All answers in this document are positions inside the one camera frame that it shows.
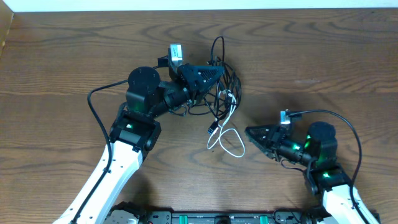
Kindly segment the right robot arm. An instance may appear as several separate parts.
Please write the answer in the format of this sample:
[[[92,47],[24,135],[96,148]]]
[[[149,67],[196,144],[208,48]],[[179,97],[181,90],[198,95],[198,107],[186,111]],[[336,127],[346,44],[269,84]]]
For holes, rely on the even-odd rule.
[[[299,223],[380,223],[380,216],[365,206],[353,179],[337,161],[338,142],[333,125],[317,121],[304,141],[293,139],[292,125],[248,126],[250,142],[268,158],[289,162],[302,173],[308,191],[319,204],[303,212]]]

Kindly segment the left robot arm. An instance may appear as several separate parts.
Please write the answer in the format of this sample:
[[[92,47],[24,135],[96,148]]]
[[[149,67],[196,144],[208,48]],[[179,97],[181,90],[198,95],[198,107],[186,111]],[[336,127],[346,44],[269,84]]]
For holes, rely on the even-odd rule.
[[[56,223],[103,223],[126,182],[140,168],[158,140],[156,118],[199,103],[225,74],[222,66],[169,65],[171,81],[155,67],[134,69],[126,83],[126,102],[119,107],[105,149],[79,194]]]

